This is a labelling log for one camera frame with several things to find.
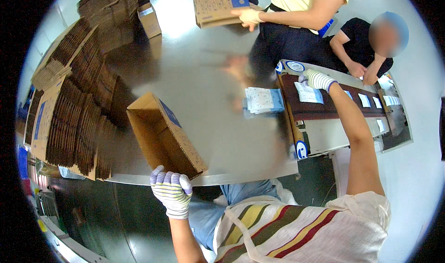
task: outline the metal table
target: metal table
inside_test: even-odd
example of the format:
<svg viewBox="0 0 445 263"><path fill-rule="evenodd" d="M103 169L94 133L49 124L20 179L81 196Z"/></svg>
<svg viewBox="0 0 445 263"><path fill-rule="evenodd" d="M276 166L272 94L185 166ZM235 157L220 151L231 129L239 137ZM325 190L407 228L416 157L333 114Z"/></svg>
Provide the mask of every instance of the metal table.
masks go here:
<svg viewBox="0 0 445 263"><path fill-rule="evenodd" d="M151 2L162 36L152 38L149 46L134 43L111 52L107 61L135 97L152 91L175 113L209 167L192 184L239 183L297 173L297 162L288 155L284 113L246 119L240 107L244 88L255 86L243 73L258 29L249 33L237 24L201 30L192 0ZM113 144L117 160L107 181L149 185L151 168L131 127Z"/></svg>

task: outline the gloved hand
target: gloved hand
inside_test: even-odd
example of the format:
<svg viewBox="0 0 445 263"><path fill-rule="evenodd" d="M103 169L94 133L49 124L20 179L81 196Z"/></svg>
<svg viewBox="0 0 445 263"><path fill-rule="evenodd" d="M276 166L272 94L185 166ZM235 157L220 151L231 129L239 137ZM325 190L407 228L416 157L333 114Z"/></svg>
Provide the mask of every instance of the gloved hand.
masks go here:
<svg viewBox="0 0 445 263"><path fill-rule="evenodd" d="M232 10L232 15L239 16L239 19L242 21L243 27L249 27L250 31L253 31L255 26L259 23L263 23L259 18L259 15L261 13L264 13L263 11L256 11L254 9L238 9L238 10Z"/></svg>
<svg viewBox="0 0 445 263"><path fill-rule="evenodd" d="M173 219L186 219L189 216L189 203L192 185L185 174L163 172L158 166L150 175L150 186L154 196L167 208L167 216Z"/></svg>
<svg viewBox="0 0 445 263"><path fill-rule="evenodd" d="M324 89L329 93L331 84L338 83L333 78L329 77L323 72L314 69L307 69L303 71L303 75L308 79L308 86L311 88Z"/></svg>

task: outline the flattened cardboard box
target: flattened cardboard box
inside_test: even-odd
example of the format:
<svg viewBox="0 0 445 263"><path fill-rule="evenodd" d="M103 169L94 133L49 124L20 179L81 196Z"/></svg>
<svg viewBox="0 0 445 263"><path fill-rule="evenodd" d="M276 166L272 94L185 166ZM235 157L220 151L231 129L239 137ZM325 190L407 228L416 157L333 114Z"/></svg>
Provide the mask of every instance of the flattened cardboard box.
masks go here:
<svg viewBox="0 0 445 263"><path fill-rule="evenodd" d="M259 6L250 5L249 0L193 0L196 24L198 27L214 27L241 23L238 16L230 13L234 9L262 10Z"/></svg>
<svg viewBox="0 0 445 263"><path fill-rule="evenodd" d="M189 179L207 170L173 112L152 92L129 105L127 115L152 169L163 165L167 171L186 174Z"/></svg>
<svg viewBox="0 0 445 263"><path fill-rule="evenodd" d="M162 33L159 27L158 17L150 3L146 3L137 9L137 16L144 27L148 38L152 38Z"/></svg>

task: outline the face mask package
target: face mask package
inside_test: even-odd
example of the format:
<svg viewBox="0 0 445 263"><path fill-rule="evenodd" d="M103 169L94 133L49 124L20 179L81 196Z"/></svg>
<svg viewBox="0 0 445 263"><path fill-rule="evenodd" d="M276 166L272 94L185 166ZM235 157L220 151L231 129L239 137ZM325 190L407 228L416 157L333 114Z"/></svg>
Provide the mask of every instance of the face mask package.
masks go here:
<svg viewBox="0 0 445 263"><path fill-rule="evenodd" d="M281 89L246 88L246 99L243 100L244 115L253 115L284 111Z"/></svg>

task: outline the open cardboard box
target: open cardboard box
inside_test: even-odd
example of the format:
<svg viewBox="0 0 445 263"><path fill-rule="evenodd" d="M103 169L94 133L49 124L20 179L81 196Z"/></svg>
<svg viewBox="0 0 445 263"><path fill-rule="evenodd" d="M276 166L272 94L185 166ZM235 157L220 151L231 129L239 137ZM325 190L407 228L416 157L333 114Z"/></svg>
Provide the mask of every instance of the open cardboard box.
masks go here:
<svg viewBox="0 0 445 263"><path fill-rule="evenodd" d="M137 16L144 27L148 38L152 38L162 33L159 27L158 17L150 3L146 3L137 9Z"/></svg>
<svg viewBox="0 0 445 263"><path fill-rule="evenodd" d="M152 169L186 174L189 179L207 170L173 112L152 92L127 107L134 134Z"/></svg>

